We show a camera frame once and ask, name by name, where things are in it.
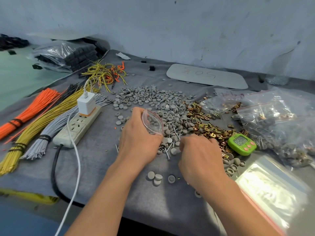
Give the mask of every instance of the white wall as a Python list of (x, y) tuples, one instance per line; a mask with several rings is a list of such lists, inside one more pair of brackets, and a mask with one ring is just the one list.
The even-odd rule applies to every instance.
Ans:
[(92, 31), (140, 57), (315, 79), (314, 10), (315, 0), (0, 0), (0, 32)]

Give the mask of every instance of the green timer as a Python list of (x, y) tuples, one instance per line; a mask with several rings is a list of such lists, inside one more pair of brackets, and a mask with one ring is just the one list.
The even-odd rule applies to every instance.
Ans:
[(241, 156), (248, 156), (257, 147), (253, 140), (247, 136), (236, 133), (227, 140), (227, 144)]

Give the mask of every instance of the hand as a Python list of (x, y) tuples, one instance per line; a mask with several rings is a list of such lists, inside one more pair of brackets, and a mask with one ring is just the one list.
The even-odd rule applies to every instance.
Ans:
[(154, 160), (163, 136), (151, 135), (142, 123), (143, 108), (134, 107), (132, 116), (122, 130), (119, 140), (118, 162), (127, 161), (136, 169), (142, 170)]
[(217, 190), (228, 179), (221, 149), (215, 139), (193, 134), (181, 138), (179, 148), (182, 152), (179, 169), (187, 183), (201, 195), (209, 188)]

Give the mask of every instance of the person's left hand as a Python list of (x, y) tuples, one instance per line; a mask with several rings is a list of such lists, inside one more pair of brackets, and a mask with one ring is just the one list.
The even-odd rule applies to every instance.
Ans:
[(117, 162), (128, 162), (131, 167), (142, 170), (154, 160), (163, 136), (151, 135), (143, 125), (141, 114), (143, 108), (134, 107), (132, 116), (125, 124), (120, 140)]

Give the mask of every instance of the power strip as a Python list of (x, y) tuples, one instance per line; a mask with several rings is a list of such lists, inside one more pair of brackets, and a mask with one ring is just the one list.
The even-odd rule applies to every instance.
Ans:
[[(101, 112), (101, 107), (96, 106), (91, 115), (88, 117), (81, 115), (80, 113), (76, 114), (69, 122), (70, 133), (75, 144), (77, 144), (89, 127), (92, 125), (94, 120)], [(53, 138), (53, 143), (56, 145), (64, 145), (68, 148), (73, 148), (73, 144), (69, 137), (67, 125)]]

